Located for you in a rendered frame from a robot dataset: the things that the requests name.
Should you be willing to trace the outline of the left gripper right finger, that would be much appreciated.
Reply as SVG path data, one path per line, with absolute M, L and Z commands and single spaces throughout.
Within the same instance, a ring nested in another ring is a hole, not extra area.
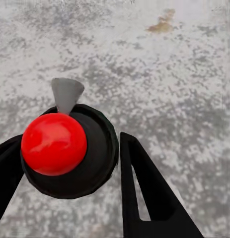
M 138 139 L 122 132 L 119 147 L 124 238 L 204 238 Z M 151 221 L 140 219 L 132 166 Z

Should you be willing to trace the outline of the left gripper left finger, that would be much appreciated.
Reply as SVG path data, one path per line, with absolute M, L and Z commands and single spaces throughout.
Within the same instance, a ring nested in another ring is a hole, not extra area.
M 25 174 L 20 155 L 22 137 L 17 135 L 0 144 L 0 220 Z

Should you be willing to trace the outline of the pesticide atomizer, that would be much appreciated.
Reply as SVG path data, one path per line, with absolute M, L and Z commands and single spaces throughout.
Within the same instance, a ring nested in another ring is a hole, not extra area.
M 21 164 L 28 181 L 55 199 L 91 195 L 107 183 L 120 160 L 113 124 L 86 104 L 77 104 L 82 83 L 54 78 L 56 106 L 34 119 L 21 142 Z

